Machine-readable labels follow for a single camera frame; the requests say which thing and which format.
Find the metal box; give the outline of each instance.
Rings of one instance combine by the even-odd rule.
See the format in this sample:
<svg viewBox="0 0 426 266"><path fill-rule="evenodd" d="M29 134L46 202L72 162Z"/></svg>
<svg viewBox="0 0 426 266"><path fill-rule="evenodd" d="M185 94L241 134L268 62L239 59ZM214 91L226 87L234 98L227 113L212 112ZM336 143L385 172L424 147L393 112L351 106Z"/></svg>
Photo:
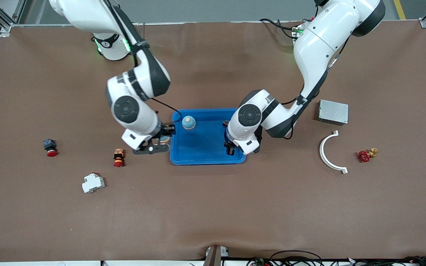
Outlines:
<svg viewBox="0 0 426 266"><path fill-rule="evenodd" d="M320 100L318 103L318 121L337 126L348 123L348 105Z"/></svg>

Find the blue plastic tray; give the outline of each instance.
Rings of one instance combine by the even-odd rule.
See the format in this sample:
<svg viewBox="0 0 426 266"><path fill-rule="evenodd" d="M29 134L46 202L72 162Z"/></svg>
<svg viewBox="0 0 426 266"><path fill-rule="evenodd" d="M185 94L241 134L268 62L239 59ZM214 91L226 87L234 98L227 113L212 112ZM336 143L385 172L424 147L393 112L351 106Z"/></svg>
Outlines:
<svg viewBox="0 0 426 266"><path fill-rule="evenodd" d="M224 143L223 121L230 120L235 108L184 109L183 116L193 116L196 126L186 130L182 121L175 123L176 134L170 141L170 160L176 165L237 164L246 156L236 148L234 155L227 155ZM179 119L176 112L172 121Z"/></svg>

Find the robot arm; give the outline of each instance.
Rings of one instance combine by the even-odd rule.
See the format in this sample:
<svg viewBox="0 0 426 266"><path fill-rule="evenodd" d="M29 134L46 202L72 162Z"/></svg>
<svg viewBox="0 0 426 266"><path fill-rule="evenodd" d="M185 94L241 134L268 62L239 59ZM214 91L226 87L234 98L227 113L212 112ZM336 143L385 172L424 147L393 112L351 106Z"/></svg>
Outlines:
<svg viewBox="0 0 426 266"><path fill-rule="evenodd" d="M297 119L318 95L333 54L351 34L360 37L375 29L385 14L382 0L315 0L315 3L321 7L321 12L294 44L294 57L304 83L297 100L287 109L265 90L248 94L226 128L228 154L231 154L232 144L241 148L244 154L259 147L257 134L251 133L252 130L238 119L244 106L252 108L252 105L260 110L261 121L256 128L262 126L271 137L283 138L291 134Z"/></svg>
<svg viewBox="0 0 426 266"><path fill-rule="evenodd" d="M175 133L172 125L163 125L145 103L167 92L169 74L123 10L112 6L108 0L50 0L50 4L76 28L93 33L104 47L105 57L117 57L127 51L124 41L118 43L119 36L123 36L132 55L140 60L134 68L109 79L106 87L111 113L126 129L122 139L134 150L139 150L153 137Z"/></svg>

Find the wire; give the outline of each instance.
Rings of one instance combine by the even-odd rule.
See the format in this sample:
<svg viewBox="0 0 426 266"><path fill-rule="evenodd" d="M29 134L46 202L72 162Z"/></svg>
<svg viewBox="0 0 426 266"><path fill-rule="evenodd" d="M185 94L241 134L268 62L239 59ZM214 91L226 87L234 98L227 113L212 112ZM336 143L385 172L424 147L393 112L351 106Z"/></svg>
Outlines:
<svg viewBox="0 0 426 266"><path fill-rule="evenodd" d="M286 30L292 30L292 28L289 28L289 27L284 27L284 26L282 26L282 24L280 23L280 20L277 20L277 23L276 22L273 22L272 20L270 20L270 19L268 19L268 18L262 18L262 19L260 19L259 21L267 21L267 22L270 22L272 25L274 25L274 26L276 26L276 27L279 27L281 30L282 30L282 32L287 36L287 37L289 37L289 38L291 38L291 39L294 39L294 40L296 40L297 39L297 37L293 37L293 36L291 36L291 35L289 35L289 34L287 34L285 31Z"/></svg>
<svg viewBox="0 0 426 266"><path fill-rule="evenodd" d="M318 256L317 254L315 254L315 253L313 253L313 252L304 251L304 250L298 250L298 249L283 250L283 251L276 252L276 253L274 253L274 254L272 254L272 255L270 256L269 260L272 260L272 258L273 258L275 255L278 255L278 254L281 254L281 253L291 253L291 252L307 253L307 254L311 254L311 255L313 255L313 256L316 256L316 257L319 259L320 265L321 265L321 266L323 266L323 259L321 259L321 257L320 257L320 256Z"/></svg>
<svg viewBox="0 0 426 266"><path fill-rule="evenodd" d="M270 22L272 25L274 25L274 26L276 26L276 27L279 27L279 28L280 28L279 24L277 24L277 23L273 22L272 20L270 20L270 19L268 19L268 18L262 18L262 19L260 19L259 21L267 21L267 22ZM292 30L292 28L289 28L289 27L282 27L282 28L284 28L284 29L286 29L286 30Z"/></svg>
<svg viewBox="0 0 426 266"><path fill-rule="evenodd" d="M133 59L134 59L134 66L135 66L135 67L136 67L136 66L138 66L139 64L138 64L138 62L137 62L136 54L135 54L135 53L133 52L133 50L132 50L133 45L132 45L131 41L129 40L128 35L127 35L127 33L126 33L126 31L125 31L125 29L124 29L124 27L123 27L122 23L120 22L120 20L119 20L119 18L118 18L118 16L117 16L117 14L116 14L116 12L114 11L113 6L112 6L112 5L111 5L111 3L109 2L109 0L103 0L103 2L105 2L105 4L107 5L108 9L109 9L109 10L110 10L110 12L111 12L111 15L113 15L114 19L116 20L116 23L118 24L119 28L121 29L121 33L123 33L123 35L125 36L125 39L126 39L126 41L127 41L128 45L129 45L129 47L131 47L130 54L132 55L132 57L133 57ZM180 113L177 109L173 108L172 106L170 106L170 105L168 105L168 104L166 104L166 103L163 103L163 102L159 101L158 99L155 99L155 98L151 98L151 99L152 99L152 100L154 100L154 101L156 101L156 102L158 102L159 104L162 104L162 105L164 105L164 106L167 106L168 108L172 109L173 111L176 111L177 113L179 113L180 118L179 118L178 120L176 120L176 121L172 121L172 122L170 122L170 123L164 123L164 125L169 125L169 124L171 124L171 123L177 123L178 121L181 121L181 120L183 119L182 113Z"/></svg>
<svg viewBox="0 0 426 266"><path fill-rule="evenodd" d="M284 27L282 27L282 24L280 23L280 20L277 20L277 23L279 24L280 29L282 30L282 32L289 38L296 40L297 37L293 37L292 35L289 35L285 32Z"/></svg>
<svg viewBox="0 0 426 266"><path fill-rule="evenodd" d="M294 99L292 99L292 100L290 100L290 101L287 101L286 103L280 103L281 105L287 105L287 104L291 104L291 103L293 103L294 101L297 101L297 97L295 97Z"/></svg>
<svg viewBox="0 0 426 266"><path fill-rule="evenodd" d="M341 54L341 52L343 52L343 49L345 49L346 44L348 43L349 37L348 39L346 39L345 43L343 44L343 47L341 47L341 50L339 51L338 54Z"/></svg>
<svg viewBox="0 0 426 266"><path fill-rule="evenodd" d="M168 105L168 104L166 104L166 103L163 103L163 102L159 101L159 100L158 100L158 99L156 99L156 98L151 98L151 99L152 99L152 100L154 100L154 101L156 101L156 102L158 102L159 104L162 104L162 105L164 105L164 106L167 106L168 108L172 109L173 111L176 111L176 113L178 113L178 114L180 115L179 119L177 119L177 120L175 120L175 121L172 121L172 122L169 122L169 123L164 123L163 125L170 125L171 123L177 123L177 122L179 122L179 121L182 121L182 119L183 119L183 115L182 115L182 113L180 113L180 111L178 111L177 109L173 108L172 106L170 106L170 105Z"/></svg>
<svg viewBox="0 0 426 266"><path fill-rule="evenodd" d="M125 40L127 41L127 44L129 45L129 47L133 47L133 45L132 45L132 43L131 43L131 41L129 40L129 37L128 37L128 35L127 35L127 32L125 31L125 29L124 29L124 27L123 27L123 24L120 22L120 20L119 20L119 18L118 18L118 16L117 16L117 14L116 14L116 12L115 12L115 10L113 9L113 6L111 5L111 3L109 2L109 0L103 0L103 2L105 2L105 4L106 4L106 6L108 7L108 9L109 9L109 11L110 11L110 13L111 13L111 15L113 15L113 17L114 17L114 19L115 19L115 21L116 21L116 23L118 24L118 27L120 28L120 30L121 30L121 33L123 34L123 36L125 37ZM132 55L132 57L133 57L133 60L134 60L134 66L137 66L138 64L137 64L137 59L136 59L136 55L134 54L134 52L132 52L132 48L131 48L131 50L130 50L130 52L129 52L131 55Z"/></svg>

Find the white curved pipe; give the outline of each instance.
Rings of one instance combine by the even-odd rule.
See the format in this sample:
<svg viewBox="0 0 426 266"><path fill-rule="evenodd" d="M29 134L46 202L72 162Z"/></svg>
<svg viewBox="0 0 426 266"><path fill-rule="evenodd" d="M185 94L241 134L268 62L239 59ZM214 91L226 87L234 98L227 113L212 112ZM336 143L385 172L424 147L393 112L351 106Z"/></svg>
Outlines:
<svg viewBox="0 0 426 266"><path fill-rule="evenodd" d="M340 170L340 171L342 171L343 175L344 175L344 174L348 173L348 169L346 167L339 167L339 166L336 166L336 165L332 164L327 159L327 157L325 156L325 150L324 150L324 148L325 148L325 142L329 138L336 137L336 136L338 136L338 130L333 131L333 134L331 134L330 136L324 138L323 141L321 141L321 144L320 144L320 156L321 156L321 159L325 162L326 165L328 165L330 168L333 168L334 170Z"/></svg>

